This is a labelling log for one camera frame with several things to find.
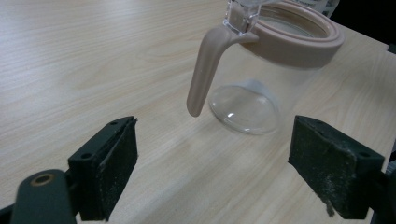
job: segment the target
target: beige plastic handle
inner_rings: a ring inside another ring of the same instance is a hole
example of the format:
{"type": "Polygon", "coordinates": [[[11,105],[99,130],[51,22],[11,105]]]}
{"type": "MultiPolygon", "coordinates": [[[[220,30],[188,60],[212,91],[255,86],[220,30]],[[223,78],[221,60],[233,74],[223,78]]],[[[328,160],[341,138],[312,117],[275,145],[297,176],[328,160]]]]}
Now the beige plastic handle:
{"type": "Polygon", "coordinates": [[[223,52],[236,43],[258,41],[259,37],[251,32],[237,35],[225,25],[219,25],[206,33],[198,52],[189,96],[187,97],[187,109],[193,117],[198,117],[201,114],[223,52]]]}

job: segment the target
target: glass pitcher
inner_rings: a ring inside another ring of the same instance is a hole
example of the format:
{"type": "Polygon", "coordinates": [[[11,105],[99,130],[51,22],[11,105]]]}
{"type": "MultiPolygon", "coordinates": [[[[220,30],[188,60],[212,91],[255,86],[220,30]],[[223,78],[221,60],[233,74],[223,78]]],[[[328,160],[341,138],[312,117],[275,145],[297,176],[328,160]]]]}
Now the glass pitcher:
{"type": "Polygon", "coordinates": [[[187,108],[192,116],[200,115],[223,52],[240,44],[234,57],[242,65],[219,69],[210,108],[237,131],[275,131],[343,42],[339,27],[311,8],[290,1],[229,0],[223,24],[208,31],[201,43],[187,108]]]}

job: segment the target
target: light wood tabletop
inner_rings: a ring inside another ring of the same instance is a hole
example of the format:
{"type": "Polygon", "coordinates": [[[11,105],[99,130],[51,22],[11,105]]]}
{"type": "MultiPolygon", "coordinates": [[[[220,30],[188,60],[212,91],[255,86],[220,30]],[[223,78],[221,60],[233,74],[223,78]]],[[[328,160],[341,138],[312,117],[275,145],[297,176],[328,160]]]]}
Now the light wood tabletop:
{"type": "MultiPolygon", "coordinates": [[[[67,170],[108,122],[135,116],[139,158],[110,223],[370,222],[371,213],[329,217],[288,156],[299,114],[389,157],[396,55],[387,45],[342,27],[346,42],[285,126],[248,135],[226,128],[208,105],[199,118],[186,108],[200,42],[222,23],[225,0],[0,5],[0,207],[14,203],[25,177],[67,170]]],[[[224,56],[243,66],[236,50],[224,56]]]]}

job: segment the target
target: glass bottom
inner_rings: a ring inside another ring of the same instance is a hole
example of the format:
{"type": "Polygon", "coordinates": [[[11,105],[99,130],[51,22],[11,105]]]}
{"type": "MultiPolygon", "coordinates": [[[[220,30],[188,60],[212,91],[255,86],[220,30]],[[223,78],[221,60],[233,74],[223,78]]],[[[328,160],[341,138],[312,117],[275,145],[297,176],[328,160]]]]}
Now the glass bottom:
{"type": "Polygon", "coordinates": [[[242,133],[269,133],[278,126],[276,99],[257,80],[219,87],[209,104],[221,122],[242,133]]]}

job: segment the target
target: black plastic part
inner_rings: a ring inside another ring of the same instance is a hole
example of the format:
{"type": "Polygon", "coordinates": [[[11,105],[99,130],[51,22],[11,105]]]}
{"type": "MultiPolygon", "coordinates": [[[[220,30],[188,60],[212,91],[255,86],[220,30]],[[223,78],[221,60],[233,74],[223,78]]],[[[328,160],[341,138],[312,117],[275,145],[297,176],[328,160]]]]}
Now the black plastic part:
{"type": "Polygon", "coordinates": [[[14,207],[14,204],[9,205],[9,206],[2,208],[0,210],[0,223],[1,224],[7,224],[7,223],[11,222],[13,207],[14,207]]]}
{"type": "Polygon", "coordinates": [[[370,206],[372,177],[384,157],[317,120],[296,116],[289,163],[327,204],[343,218],[364,219],[370,206]]]}
{"type": "Polygon", "coordinates": [[[71,209],[64,172],[48,170],[23,180],[10,223],[77,223],[71,209]]]}
{"type": "Polygon", "coordinates": [[[108,123],[68,159],[82,220],[109,219],[136,164],[135,124],[134,117],[108,123]]]}

